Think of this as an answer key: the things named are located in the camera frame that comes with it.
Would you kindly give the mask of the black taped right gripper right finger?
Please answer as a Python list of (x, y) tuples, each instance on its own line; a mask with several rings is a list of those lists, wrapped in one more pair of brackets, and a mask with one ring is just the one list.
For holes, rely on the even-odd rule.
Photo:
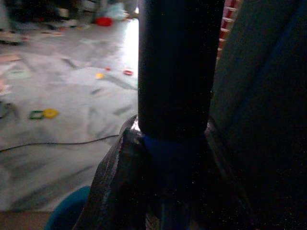
[(189, 230), (255, 230), (257, 216), (223, 153), (214, 120), (191, 144)]

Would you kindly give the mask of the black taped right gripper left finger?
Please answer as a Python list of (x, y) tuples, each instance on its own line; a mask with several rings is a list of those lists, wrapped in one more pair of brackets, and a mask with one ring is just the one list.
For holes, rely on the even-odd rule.
[(75, 230), (146, 229), (153, 171), (143, 138), (134, 115), (99, 163)]

